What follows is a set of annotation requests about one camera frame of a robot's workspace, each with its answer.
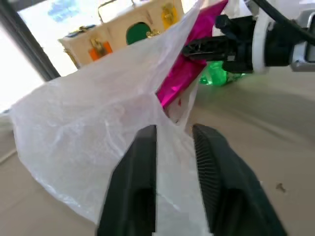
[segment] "pink wrapper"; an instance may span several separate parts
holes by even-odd
[[[228,0],[224,0],[200,11],[186,44],[196,39],[212,36],[216,17],[221,14],[227,2]],[[157,92],[162,107],[165,109],[182,91],[188,88],[206,65],[206,60],[190,60],[180,54]]]

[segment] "green plastic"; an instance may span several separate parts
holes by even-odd
[[[207,65],[199,82],[204,85],[220,87],[230,82],[236,81],[244,75],[226,72],[223,70],[222,65],[222,61],[214,61]]]

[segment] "black cable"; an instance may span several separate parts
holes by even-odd
[[[300,35],[301,39],[309,42],[312,45],[315,45],[315,36],[308,31],[302,29],[298,24],[293,23],[283,14],[281,14],[276,8],[274,8],[269,2],[266,0],[253,0],[264,12],[266,12],[275,22],[282,24],[290,29],[293,32]]]

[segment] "white plastic bag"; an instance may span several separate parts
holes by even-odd
[[[98,221],[114,167],[136,132],[156,124],[157,235],[206,234],[193,141],[155,95],[201,4],[162,35],[51,81],[12,107],[22,163],[78,214]]]

